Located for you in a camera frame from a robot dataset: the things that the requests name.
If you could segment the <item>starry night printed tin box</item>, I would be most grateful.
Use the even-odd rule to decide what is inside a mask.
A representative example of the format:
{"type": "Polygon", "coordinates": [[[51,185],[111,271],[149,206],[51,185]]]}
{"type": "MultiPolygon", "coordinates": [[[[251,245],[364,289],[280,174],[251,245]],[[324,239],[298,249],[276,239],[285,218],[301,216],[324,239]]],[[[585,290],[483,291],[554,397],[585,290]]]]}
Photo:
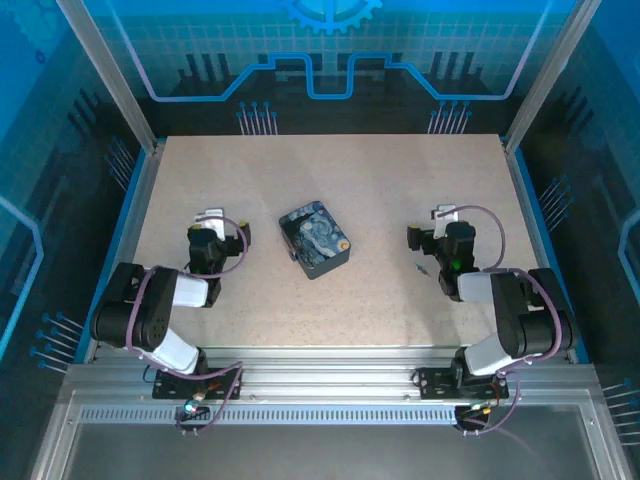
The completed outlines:
{"type": "Polygon", "coordinates": [[[299,207],[278,220],[287,250],[298,254],[297,263],[309,280],[348,262],[351,242],[321,201],[299,207]]]}

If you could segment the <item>aluminium table side rail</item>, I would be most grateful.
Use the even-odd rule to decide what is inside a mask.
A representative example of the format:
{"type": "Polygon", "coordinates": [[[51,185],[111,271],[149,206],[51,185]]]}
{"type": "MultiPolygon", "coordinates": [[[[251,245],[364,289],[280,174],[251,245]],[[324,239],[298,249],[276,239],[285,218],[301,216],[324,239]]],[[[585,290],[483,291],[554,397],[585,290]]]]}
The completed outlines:
{"type": "Polygon", "coordinates": [[[520,208],[527,227],[528,235],[536,262],[541,267],[549,267],[556,275],[560,289],[567,300],[569,310],[573,305],[562,276],[550,234],[543,219],[538,196],[531,179],[525,158],[519,147],[513,153],[506,153],[506,162],[518,197],[520,208]]]}
{"type": "Polygon", "coordinates": [[[116,266],[121,261],[132,261],[135,256],[165,145],[166,138],[161,138],[154,153],[141,151],[137,159],[76,349],[75,364],[92,361],[96,350],[96,342],[90,335],[92,315],[116,266]]]}

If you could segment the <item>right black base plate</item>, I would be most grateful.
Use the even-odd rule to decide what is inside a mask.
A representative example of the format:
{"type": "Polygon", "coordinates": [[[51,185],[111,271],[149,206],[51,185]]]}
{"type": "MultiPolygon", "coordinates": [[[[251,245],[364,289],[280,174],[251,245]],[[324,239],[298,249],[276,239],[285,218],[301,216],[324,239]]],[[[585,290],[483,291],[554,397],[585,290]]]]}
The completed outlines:
{"type": "Polygon", "coordinates": [[[510,397],[505,380],[471,376],[451,368],[417,368],[410,377],[422,400],[503,400],[510,397]]]}

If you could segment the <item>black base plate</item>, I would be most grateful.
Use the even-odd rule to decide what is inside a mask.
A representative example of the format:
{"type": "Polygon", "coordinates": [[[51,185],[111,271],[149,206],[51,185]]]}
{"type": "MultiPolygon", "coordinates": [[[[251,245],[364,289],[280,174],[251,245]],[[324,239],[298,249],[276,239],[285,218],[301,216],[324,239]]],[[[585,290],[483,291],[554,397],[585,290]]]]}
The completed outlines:
{"type": "Polygon", "coordinates": [[[505,380],[471,376],[451,368],[417,368],[410,377],[422,400],[503,400],[510,397],[505,380]]]}
{"type": "Polygon", "coordinates": [[[231,400],[237,400],[240,395],[240,382],[234,378],[238,369],[231,369],[224,375],[206,380],[187,380],[157,371],[153,382],[152,398],[161,400],[193,400],[198,394],[201,400],[223,400],[231,391],[231,400]]]}

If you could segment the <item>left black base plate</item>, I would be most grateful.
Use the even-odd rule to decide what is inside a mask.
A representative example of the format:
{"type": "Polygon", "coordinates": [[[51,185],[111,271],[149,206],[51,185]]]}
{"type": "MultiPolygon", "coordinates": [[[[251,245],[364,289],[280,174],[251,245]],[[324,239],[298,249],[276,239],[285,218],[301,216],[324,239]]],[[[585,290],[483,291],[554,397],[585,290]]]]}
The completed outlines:
{"type": "Polygon", "coordinates": [[[240,382],[234,378],[238,369],[231,369],[224,375],[206,380],[187,380],[157,371],[153,382],[152,398],[161,400],[193,400],[198,394],[201,400],[223,400],[231,391],[231,400],[237,400],[240,395],[240,382]]]}

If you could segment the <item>aluminium mounting rail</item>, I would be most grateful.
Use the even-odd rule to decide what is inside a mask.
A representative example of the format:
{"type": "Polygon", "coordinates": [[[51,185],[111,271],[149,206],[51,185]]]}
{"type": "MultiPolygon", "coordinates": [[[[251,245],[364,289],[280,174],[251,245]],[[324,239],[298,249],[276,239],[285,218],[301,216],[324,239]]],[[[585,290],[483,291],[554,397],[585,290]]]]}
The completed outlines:
{"type": "MultiPolygon", "coordinates": [[[[417,404],[410,380],[418,367],[446,367],[454,348],[442,347],[216,347],[206,355],[215,367],[244,365],[241,402],[245,404],[417,404]]],[[[144,365],[133,355],[107,346],[89,364],[69,368],[60,403],[148,404],[151,386],[144,365]]],[[[598,398],[593,366],[562,357],[519,370],[523,403],[561,405],[598,398]]]]}

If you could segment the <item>aluminium frame post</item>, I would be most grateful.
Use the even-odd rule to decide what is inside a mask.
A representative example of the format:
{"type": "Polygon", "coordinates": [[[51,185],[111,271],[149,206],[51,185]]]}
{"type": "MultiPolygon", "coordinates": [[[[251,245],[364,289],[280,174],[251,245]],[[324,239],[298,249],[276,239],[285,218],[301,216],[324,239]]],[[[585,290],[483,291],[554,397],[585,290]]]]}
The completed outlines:
{"type": "Polygon", "coordinates": [[[156,136],[83,0],[56,3],[141,148],[153,155],[156,136]]]}
{"type": "Polygon", "coordinates": [[[504,145],[507,156],[515,154],[553,86],[566,68],[601,2],[602,0],[576,0],[575,6],[507,131],[504,145]]]}

